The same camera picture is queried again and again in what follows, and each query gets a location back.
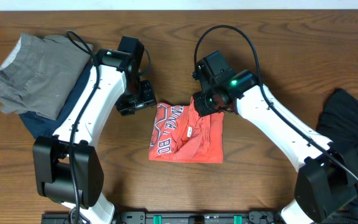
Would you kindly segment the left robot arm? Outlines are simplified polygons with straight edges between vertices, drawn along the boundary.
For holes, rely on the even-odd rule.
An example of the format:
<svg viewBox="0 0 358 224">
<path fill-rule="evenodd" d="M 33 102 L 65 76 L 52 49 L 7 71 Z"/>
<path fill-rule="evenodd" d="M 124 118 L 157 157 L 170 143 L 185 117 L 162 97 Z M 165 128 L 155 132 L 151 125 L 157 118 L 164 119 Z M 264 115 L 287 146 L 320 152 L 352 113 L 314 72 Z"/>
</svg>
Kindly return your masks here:
<svg viewBox="0 0 358 224">
<path fill-rule="evenodd" d="M 114 223 L 114 205 L 103 195 L 104 173 L 98 141 L 113 108 L 123 115 L 156 105 L 151 83 L 141 80 L 146 49 L 135 37 L 122 37 L 116 50 L 89 53 L 94 63 L 75 106 L 52 136 L 33 146 L 38 194 L 69 208 L 44 214 L 42 223 Z"/>
</svg>

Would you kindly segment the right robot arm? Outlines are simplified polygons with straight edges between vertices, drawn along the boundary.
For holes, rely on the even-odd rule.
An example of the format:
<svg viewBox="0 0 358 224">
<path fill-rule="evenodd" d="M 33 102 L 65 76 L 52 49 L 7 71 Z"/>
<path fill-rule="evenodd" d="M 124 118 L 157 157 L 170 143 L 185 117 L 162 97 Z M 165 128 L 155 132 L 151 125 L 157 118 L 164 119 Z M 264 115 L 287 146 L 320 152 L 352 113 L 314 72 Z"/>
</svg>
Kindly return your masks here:
<svg viewBox="0 0 358 224">
<path fill-rule="evenodd" d="M 339 149 L 260 86 L 250 71 L 237 73 L 219 51 L 196 63 L 195 93 L 200 116 L 233 110 L 258 127 L 291 162 L 298 173 L 294 200 L 279 212 L 284 223 L 321 223 L 358 197 L 358 182 L 338 167 L 358 170 L 356 150 Z"/>
</svg>

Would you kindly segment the red t-shirt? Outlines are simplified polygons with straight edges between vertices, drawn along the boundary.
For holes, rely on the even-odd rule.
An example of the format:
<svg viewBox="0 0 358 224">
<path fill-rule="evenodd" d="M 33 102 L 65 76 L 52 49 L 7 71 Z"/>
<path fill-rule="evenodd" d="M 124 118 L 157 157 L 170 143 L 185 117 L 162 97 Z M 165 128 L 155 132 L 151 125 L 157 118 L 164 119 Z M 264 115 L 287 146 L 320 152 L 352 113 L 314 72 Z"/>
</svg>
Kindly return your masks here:
<svg viewBox="0 0 358 224">
<path fill-rule="evenodd" d="M 190 105 L 159 103 L 149 146 L 149 160 L 182 163 L 223 162 L 224 113 L 201 117 Z"/>
</svg>

